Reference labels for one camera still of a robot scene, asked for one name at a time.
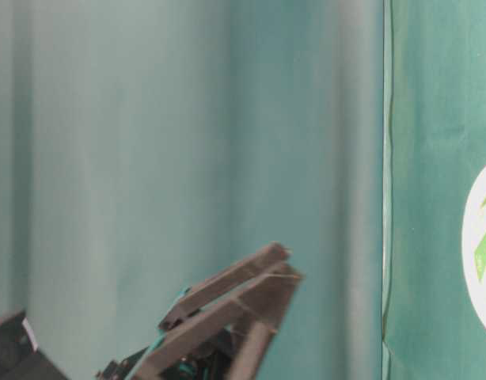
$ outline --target green fabric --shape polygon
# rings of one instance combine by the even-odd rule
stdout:
[[[465,285],[461,224],[486,166],[486,1],[387,4],[393,99],[385,378],[483,380],[486,329]]]
[[[380,378],[381,198],[379,0],[0,2],[0,314],[72,379],[269,241],[260,378]]]

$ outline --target green backdrop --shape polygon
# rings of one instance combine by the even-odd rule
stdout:
[[[380,1],[0,1],[0,314],[73,379],[269,241],[260,378],[380,378]]]
[[[386,5],[385,378],[486,379],[461,261],[465,202],[486,166],[486,1]]]

